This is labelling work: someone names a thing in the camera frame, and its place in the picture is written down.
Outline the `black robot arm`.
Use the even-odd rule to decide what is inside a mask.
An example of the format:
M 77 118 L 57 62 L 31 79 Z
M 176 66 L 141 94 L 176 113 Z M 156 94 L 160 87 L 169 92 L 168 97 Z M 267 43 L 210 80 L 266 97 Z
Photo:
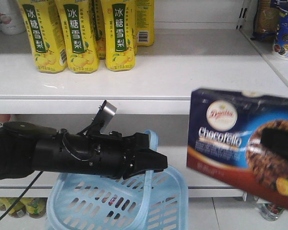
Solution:
M 90 124 L 73 135 L 28 122 L 7 122 L 0 128 L 0 180 L 18 179 L 35 171 L 100 175 L 128 179 L 168 166 L 165 155 L 149 147 L 149 136 L 100 132 Z

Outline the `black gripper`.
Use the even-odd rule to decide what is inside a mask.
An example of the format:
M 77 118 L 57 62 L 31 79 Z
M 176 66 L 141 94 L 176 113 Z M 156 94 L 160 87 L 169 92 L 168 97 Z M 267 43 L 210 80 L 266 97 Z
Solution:
M 91 137 L 69 132 L 37 141 L 32 156 L 35 171 L 100 175 L 112 179 L 129 179 L 146 171 L 162 172 L 168 167 L 167 156 L 149 148 L 149 135 L 133 137 L 97 134 Z

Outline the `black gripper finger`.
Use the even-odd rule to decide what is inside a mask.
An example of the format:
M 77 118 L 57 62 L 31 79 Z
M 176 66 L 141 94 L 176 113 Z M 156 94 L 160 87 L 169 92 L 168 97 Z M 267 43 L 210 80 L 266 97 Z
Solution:
M 288 130 L 266 127 L 262 130 L 260 144 L 268 168 L 288 173 Z

